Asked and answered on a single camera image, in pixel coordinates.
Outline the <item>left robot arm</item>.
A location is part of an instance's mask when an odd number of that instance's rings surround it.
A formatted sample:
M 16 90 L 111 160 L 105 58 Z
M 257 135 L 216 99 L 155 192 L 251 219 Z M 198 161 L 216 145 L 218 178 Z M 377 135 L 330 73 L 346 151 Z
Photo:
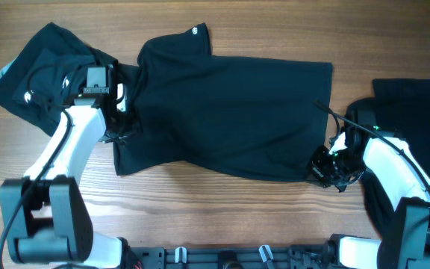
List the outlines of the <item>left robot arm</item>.
M 61 119 L 43 154 L 20 179 L 0 187 L 3 252 L 19 264 L 56 268 L 141 268 L 123 238 L 97 233 L 79 182 L 90 153 L 117 115 L 108 93 L 80 93 L 60 107 Z

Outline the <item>black t-shirt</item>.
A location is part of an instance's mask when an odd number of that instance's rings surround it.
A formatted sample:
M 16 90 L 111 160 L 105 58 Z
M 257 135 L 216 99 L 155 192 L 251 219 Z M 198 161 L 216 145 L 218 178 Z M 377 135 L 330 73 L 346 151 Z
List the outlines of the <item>black t-shirt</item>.
M 148 40 L 127 68 L 129 137 L 113 146 L 127 176 L 174 161 L 248 179 L 300 182 L 324 143 L 333 66 L 216 56 L 208 27 Z

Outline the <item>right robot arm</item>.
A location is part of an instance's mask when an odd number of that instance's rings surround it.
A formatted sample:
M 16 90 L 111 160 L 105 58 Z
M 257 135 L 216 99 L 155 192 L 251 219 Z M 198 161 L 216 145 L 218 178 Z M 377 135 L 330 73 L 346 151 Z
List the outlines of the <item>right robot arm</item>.
M 308 169 L 339 191 L 371 173 L 393 216 L 380 240 L 338 235 L 332 264 L 342 268 L 430 268 L 430 178 L 392 132 L 350 125 L 331 145 L 319 146 Z

